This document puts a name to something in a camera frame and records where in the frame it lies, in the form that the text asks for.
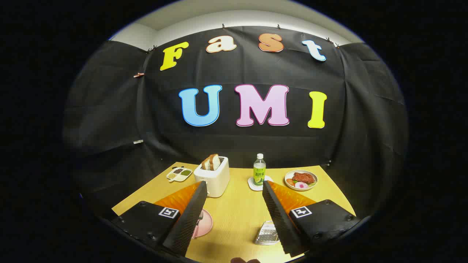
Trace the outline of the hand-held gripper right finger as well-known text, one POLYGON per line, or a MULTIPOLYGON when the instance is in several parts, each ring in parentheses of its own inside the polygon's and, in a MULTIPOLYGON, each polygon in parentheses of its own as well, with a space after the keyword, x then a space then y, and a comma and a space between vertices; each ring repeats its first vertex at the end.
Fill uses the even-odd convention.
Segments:
POLYGON ((335 202, 316 202, 287 187, 265 181, 262 196, 284 253, 313 256, 330 250, 361 220, 335 202))

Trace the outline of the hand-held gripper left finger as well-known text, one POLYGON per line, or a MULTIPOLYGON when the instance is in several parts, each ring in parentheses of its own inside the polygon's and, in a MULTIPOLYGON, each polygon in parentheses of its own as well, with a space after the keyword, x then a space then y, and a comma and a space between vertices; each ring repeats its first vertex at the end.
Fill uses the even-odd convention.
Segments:
POLYGON ((206 182, 200 181, 155 203, 139 201, 112 226, 151 250, 184 257, 207 194, 206 182))

